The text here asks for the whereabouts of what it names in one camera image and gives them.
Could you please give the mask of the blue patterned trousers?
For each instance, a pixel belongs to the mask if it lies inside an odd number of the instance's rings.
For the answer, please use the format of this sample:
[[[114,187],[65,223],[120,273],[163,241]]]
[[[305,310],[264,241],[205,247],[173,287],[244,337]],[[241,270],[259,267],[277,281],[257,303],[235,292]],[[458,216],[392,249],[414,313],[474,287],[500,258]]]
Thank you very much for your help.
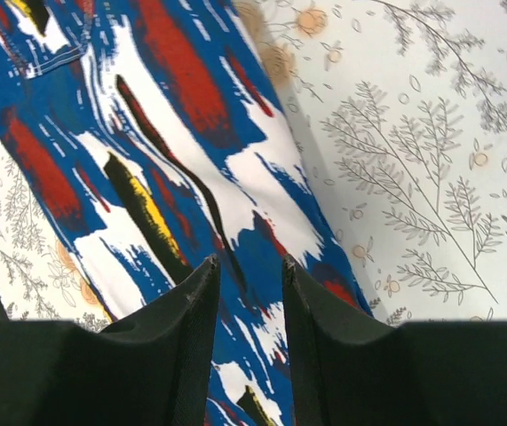
[[[295,425],[281,263],[364,296],[229,1],[0,1],[0,298],[99,330],[216,256],[208,425]]]

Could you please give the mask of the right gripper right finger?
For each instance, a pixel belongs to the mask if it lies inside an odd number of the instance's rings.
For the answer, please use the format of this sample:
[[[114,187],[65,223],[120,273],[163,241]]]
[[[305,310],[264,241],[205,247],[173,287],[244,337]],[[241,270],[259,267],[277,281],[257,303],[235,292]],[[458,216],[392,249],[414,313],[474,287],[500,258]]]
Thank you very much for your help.
[[[299,425],[507,425],[507,321],[390,327],[293,258],[282,293]]]

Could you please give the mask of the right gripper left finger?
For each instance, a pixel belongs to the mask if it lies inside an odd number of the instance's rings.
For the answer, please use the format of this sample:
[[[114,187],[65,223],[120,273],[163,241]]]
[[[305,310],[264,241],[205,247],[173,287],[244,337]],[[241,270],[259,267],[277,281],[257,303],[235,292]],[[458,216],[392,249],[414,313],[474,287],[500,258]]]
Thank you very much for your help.
[[[0,319],[0,425],[202,424],[219,287],[209,256],[98,333]]]

